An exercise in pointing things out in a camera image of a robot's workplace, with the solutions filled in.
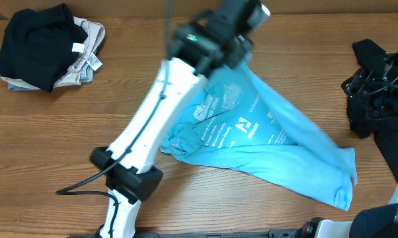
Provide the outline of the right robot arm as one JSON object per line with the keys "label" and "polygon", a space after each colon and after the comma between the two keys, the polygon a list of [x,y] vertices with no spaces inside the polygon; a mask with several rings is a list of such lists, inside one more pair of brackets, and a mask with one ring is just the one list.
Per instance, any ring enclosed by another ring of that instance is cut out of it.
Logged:
{"label": "right robot arm", "polygon": [[362,210],[352,221],[313,218],[289,236],[398,237],[398,52],[370,40],[353,45],[360,69],[343,82],[350,129],[374,141],[391,169],[397,187],[388,205]]}

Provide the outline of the light blue t-shirt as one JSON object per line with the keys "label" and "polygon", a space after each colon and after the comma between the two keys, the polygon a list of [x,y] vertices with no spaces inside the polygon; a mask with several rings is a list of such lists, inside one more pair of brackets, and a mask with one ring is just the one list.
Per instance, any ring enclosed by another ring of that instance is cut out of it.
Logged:
{"label": "light blue t-shirt", "polygon": [[160,149],[179,161],[241,171],[345,211],[357,182],[354,150],[339,148],[246,62],[212,73]]}

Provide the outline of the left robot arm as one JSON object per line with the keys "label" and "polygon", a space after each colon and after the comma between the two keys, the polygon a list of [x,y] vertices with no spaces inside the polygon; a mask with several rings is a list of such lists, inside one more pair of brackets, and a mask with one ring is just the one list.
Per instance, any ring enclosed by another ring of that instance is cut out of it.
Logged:
{"label": "left robot arm", "polygon": [[222,1],[169,36],[167,56],[150,91],[126,129],[90,160],[105,176],[110,203],[95,237],[133,237],[141,203],[157,188],[163,172],[155,156],[185,104],[222,66],[234,68],[251,53],[249,34],[270,16],[260,1]]}

